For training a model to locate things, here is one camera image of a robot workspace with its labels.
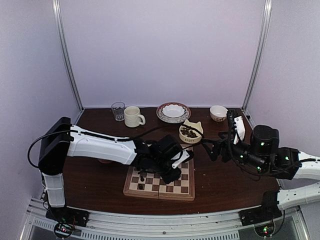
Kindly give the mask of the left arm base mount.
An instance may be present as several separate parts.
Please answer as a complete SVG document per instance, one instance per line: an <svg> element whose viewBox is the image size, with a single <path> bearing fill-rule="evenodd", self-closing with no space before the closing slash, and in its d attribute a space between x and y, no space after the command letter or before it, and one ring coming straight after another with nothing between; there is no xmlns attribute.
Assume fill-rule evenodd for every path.
<svg viewBox="0 0 320 240"><path fill-rule="evenodd" d="M63 224L70 224L79 227L86 227L90 213L69 207L50 208L45 217Z"/></svg>

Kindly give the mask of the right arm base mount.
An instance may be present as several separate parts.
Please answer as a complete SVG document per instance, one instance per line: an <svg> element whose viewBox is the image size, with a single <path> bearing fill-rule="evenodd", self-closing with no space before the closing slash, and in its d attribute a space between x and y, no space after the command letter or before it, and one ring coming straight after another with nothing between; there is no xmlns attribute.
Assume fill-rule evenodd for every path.
<svg viewBox="0 0 320 240"><path fill-rule="evenodd" d="M239 212L242 226L255 225L271 221L282 216L282 212L277 207L256 207Z"/></svg>

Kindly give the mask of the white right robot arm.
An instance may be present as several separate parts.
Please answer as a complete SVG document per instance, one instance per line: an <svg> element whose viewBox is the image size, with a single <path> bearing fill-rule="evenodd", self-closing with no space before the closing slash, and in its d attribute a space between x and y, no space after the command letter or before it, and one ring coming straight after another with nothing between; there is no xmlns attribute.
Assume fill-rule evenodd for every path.
<svg viewBox="0 0 320 240"><path fill-rule="evenodd" d="M233 161L243 172L252 176L274 177L278 180L320 179L320 158L290 147L279 147L279 131L267 125L257 125L250 135L250 143L240 139L239 127L220 133L220 139L200 142L211 161L221 157ZM293 190L267 191L256 210L259 220L268 220L276 210L316 202L320 199L317 182Z"/></svg>

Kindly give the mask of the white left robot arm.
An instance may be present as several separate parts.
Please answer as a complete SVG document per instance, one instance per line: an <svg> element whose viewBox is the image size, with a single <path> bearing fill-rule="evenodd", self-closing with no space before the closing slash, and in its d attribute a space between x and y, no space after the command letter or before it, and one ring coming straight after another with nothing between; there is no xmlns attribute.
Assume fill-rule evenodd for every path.
<svg viewBox="0 0 320 240"><path fill-rule="evenodd" d="M44 179L49 209L61 222L72 218L66 205L63 168L67 157L88 157L117 162L160 175L165 183L182 174L179 165L194 157L172 136L145 141L140 135L118 137L83 129L61 117L40 139L38 169Z"/></svg>

